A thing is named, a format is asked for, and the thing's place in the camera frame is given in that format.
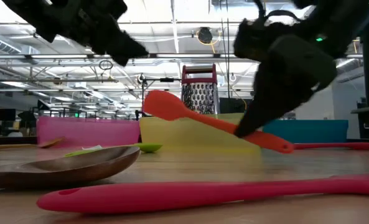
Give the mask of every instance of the desk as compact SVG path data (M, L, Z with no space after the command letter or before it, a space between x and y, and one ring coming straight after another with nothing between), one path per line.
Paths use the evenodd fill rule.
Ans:
M183 153L184 150L162 148L156 154L142 154L128 170L96 184L285 180L369 173L369 152L313 150L281 155L264 150L262 164L255 164L239 152L213 154L198 149ZM61 150L3 149L0 150L0 164L49 159L65 153ZM369 197L366 196L298 196L140 215L84 216L38 209L35 202L43 193L0 190L0 224L369 224Z

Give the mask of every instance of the wooden table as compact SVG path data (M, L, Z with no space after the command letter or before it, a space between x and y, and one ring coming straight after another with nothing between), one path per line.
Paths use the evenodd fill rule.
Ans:
M0 150L0 165L49 159L67 151ZM143 154L128 170L95 184L171 180L252 181L328 177L369 173L369 152L346 150L297 151L281 155L212 153L213 150L164 149ZM86 216L48 212L35 202L46 192L0 190L0 224L87 223L252 223L252 224L369 224L369 197L315 195L137 215Z

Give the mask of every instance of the ceiling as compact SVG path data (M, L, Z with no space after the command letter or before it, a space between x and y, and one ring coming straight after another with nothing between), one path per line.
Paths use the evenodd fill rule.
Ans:
M216 0L125 0L128 11L119 18L119 26L137 41L142 43L150 53L180 54L169 55L165 58L145 58L130 61L126 67L113 64L111 70L100 68L100 62L109 63L108 58L64 58L49 57L37 58L37 63L9 58L6 51L0 50L0 79L17 80L17 82L0 83L0 88L14 89L41 89L35 93L39 98L58 104L72 102L82 105L100 103L99 108L117 110L124 105L125 114L131 110L141 108L141 85L138 82L140 74L146 78L180 78L183 65L211 66L217 65L219 95L227 96L227 66L230 70L230 85L236 91L230 93L234 97L249 98L253 78L258 63L250 60L233 58L226 63L224 58L183 58L184 54L232 54L232 44L237 27L244 18L256 19L258 10L253 3L247 0L231 0L228 11L223 6L211 5ZM267 12L275 9L290 10L297 17L303 18L312 9L297 10L286 0L274 0L266 3ZM272 17L273 22L281 21L293 23L290 17ZM203 45L197 38L200 27L209 27L215 44ZM57 37L53 43L48 43L41 37L34 37L35 29L10 11L0 0L0 39L12 46L26 47L38 54L91 54L91 50L64 37ZM358 42L349 47L349 53L359 53ZM76 80L75 82L43 82L54 78ZM36 80L32 83L23 83L21 80ZM170 89L180 96L180 82L161 83L148 82L148 90ZM99 90L96 95L84 95L78 91L52 91L56 89L87 88ZM58 97L71 98L69 101Z

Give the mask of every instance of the pink spatula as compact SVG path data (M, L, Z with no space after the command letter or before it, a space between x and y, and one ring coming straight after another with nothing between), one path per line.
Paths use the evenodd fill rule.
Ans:
M236 129L235 124L198 114L187 109L178 97L166 91L151 91L144 100L144 111L167 121L190 118L230 134L233 134ZM244 139L260 147L281 153L291 153L294 150L294 145L287 140L261 131L255 131Z
M369 175L248 183L109 184L52 192L41 196L37 205L58 212L136 213L302 194L369 195Z

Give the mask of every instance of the metal grater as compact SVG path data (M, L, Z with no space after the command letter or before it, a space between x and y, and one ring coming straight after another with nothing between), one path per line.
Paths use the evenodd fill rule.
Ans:
M211 73L210 78L188 78L188 74ZM200 114L218 114L218 91L216 66L186 67L182 73L182 101L184 105Z

